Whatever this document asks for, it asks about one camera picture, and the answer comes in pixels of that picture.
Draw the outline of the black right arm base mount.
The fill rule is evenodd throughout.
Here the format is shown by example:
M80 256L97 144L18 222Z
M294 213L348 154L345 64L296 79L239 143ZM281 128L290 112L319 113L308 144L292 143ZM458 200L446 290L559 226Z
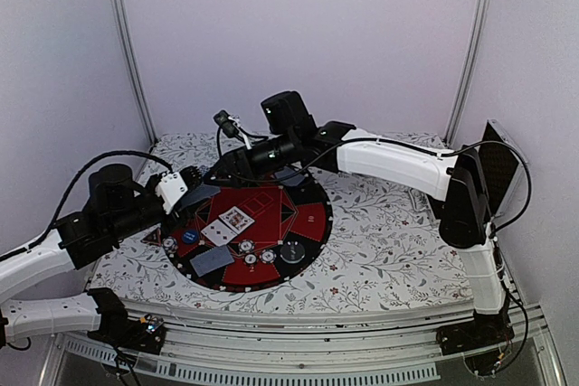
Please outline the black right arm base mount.
M514 353L510 350L513 347L515 331L507 314L492 316L491 319L476 314L474 319L467 322L441 326L436 329L436 343L443 355L467 353L496 345L492 351L463 359L468 371L476 377L494 377L509 368L523 353L527 344L530 319L527 310L523 306L520 308L524 318L524 333Z

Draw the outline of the blue playing card deck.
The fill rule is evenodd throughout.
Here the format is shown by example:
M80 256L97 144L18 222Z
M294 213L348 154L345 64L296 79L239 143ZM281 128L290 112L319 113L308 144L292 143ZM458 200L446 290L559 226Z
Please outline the blue playing card deck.
M177 203L176 208L182 210L186 207L194 205L198 202L203 202L209 198L214 197L221 191L220 186L200 184L193 191L185 194Z

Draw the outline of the king of diamonds card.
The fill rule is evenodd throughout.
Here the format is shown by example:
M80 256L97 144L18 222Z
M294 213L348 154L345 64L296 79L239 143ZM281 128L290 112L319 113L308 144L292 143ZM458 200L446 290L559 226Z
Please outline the king of diamonds card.
M241 233L254 224L254 219L236 206L220 214L219 219L236 233Z

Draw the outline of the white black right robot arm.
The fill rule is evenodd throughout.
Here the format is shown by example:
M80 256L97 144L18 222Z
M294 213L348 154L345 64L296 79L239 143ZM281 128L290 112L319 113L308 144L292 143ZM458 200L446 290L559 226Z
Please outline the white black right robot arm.
M251 141L241 123L222 110L214 115L219 134L243 145L219 155L208 178L220 185L265 184L282 168L299 164L332 173L361 174L402 184L441 202L439 233L457 250L471 286L472 320L443 326L436 339L444 353L507 342L514 337L508 317L513 296L504 282L498 247L500 226L490 209L489 189L478 142L458 151L430 149L372 135L338 121L317 126L302 97L284 91L261 109L271 137Z

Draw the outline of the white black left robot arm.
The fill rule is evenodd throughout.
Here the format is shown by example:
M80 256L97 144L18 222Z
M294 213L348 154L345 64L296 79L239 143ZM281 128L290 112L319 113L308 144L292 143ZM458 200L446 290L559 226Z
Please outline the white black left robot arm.
M124 239L169 220L190 187L170 164L165 167L146 184L134 180L128 165L101 167L88 177L89 199L81 211L54 214L40 236L2 255L2 345L71 331L84 331L114 347L159 341L160 325L129 318L119 297L106 287L44 300L17 300L15 295L89 266L118 249Z

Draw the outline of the blue small blind button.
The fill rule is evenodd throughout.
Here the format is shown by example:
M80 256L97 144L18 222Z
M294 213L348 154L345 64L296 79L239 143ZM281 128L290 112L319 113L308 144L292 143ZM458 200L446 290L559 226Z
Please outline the blue small blind button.
M197 231L185 231L182 235L182 242L184 244L194 244L199 240Z

